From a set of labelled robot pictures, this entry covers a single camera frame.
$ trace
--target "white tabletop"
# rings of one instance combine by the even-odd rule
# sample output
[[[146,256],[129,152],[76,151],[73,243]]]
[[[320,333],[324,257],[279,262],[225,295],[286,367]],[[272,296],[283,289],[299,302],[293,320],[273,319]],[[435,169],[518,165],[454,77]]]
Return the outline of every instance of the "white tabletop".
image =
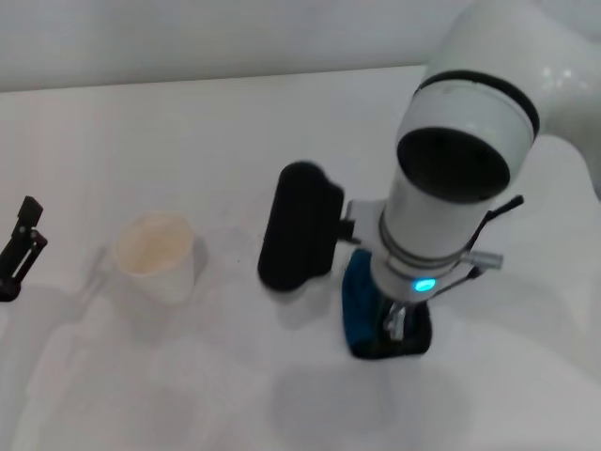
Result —
[[[353,360],[332,275],[272,299],[256,261],[279,172],[318,162],[388,193],[421,68],[0,96],[0,237],[25,194],[50,244],[0,310],[0,449],[584,451],[601,447],[601,207],[584,163],[541,139],[477,248],[505,253],[432,304],[419,359]],[[107,246],[179,210],[208,256],[161,307]]]

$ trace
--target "white wall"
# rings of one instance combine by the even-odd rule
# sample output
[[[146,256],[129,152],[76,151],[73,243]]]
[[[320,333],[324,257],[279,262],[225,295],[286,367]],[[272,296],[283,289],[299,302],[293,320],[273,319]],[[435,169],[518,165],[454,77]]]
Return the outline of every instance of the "white wall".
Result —
[[[540,0],[601,34],[599,0]],[[471,0],[3,0],[0,90],[423,62]]]

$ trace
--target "paper cup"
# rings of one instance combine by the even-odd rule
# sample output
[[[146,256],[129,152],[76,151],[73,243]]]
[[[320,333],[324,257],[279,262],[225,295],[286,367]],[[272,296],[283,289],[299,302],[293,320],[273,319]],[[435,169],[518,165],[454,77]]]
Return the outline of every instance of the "paper cup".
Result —
[[[194,288],[194,232],[186,218],[147,213],[123,232],[113,255],[116,266],[146,296],[160,303],[184,303]]]

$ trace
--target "black phone holder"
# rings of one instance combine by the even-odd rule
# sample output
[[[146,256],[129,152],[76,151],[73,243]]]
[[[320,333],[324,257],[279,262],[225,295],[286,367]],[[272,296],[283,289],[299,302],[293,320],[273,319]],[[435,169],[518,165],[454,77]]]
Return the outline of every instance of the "black phone holder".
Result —
[[[21,282],[48,244],[36,229],[44,208],[27,196],[17,215],[10,241],[0,253],[0,303],[10,303],[21,292]]]

